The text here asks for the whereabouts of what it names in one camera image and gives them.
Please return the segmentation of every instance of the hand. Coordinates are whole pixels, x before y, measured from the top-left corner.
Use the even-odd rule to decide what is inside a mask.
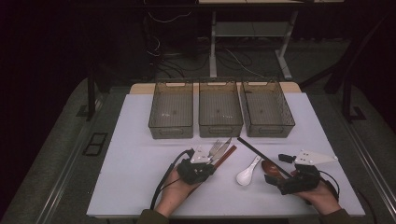
[[[341,209],[340,204],[338,204],[329,187],[323,181],[319,181],[319,184],[315,189],[298,192],[294,195],[311,202],[323,216]]]
[[[163,185],[167,187],[163,189],[163,194],[161,196],[160,202],[157,204],[154,210],[163,214],[165,217],[170,217],[172,213],[181,204],[183,204],[191,191],[196,189],[200,184],[187,184],[182,179],[180,179],[177,168],[175,168],[166,178]]]

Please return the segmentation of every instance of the floor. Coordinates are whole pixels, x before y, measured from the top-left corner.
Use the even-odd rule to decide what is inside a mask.
[[[208,42],[204,38],[199,41],[200,53],[194,58],[179,55],[176,49],[167,49],[158,61],[156,77],[208,77]],[[284,81],[274,55],[280,44],[278,39],[268,38],[219,39],[218,76],[271,76]],[[291,41],[285,57],[293,81],[305,81],[335,63],[348,44],[347,40]],[[393,178],[396,175],[393,169],[396,160],[395,134],[356,88],[352,93],[352,105],[359,107],[366,119],[347,123],[340,114],[342,93],[326,94],[323,91],[326,80],[323,78],[303,91],[308,94],[329,142],[365,209],[365,217],[355,218],[359,223],[395,223],[394,211],[389,211],[389,207],[395,204],[392,192],[396,189]],[[97,92],[97,112],[87,121],[86,80],[76,87],[1,223],[133,222],[130,219],[105,220],[86,216],[92,190],[129,89],[119,85],[109,93]],[[107,133],[106,141],[98,156],[84,156],[82,151],[93,133]],[[255,219],[248,223],[284,221]],[[296,217],[287,222],[316,224],[318,218]]]

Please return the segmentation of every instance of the white spoon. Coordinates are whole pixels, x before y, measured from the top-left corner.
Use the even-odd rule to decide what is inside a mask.
[[[259,163],[261,159],[262,158],[260,156],[256,156],[256,158],[254,158],[253,162],[249,165],[249,167],[236,176],[236,182],[238,182],[238,184],[242,186],[247,186],[248,184],[250,184],[254,167],[256,167],[257,163]]]

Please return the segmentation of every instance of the brown spoon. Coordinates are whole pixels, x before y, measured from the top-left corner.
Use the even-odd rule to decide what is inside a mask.
[[[271,161],[262,161],[262,169],[269,176],[273,176],[273,177],[278,178],[278,179],[284,179],[285,178],[280,173],[280,171],[277,169],[276,165],[273,162],[271,162]]]

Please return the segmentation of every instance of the sleeve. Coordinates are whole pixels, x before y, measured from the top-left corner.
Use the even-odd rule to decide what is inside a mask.
[[[140,218],[137,220],[137,224],[168,224],[169,220],[162,214],[150,210],[143,210]]]
[[[355,221],[345,209],[340,209],[320,218],[323,224],[354,224]]]

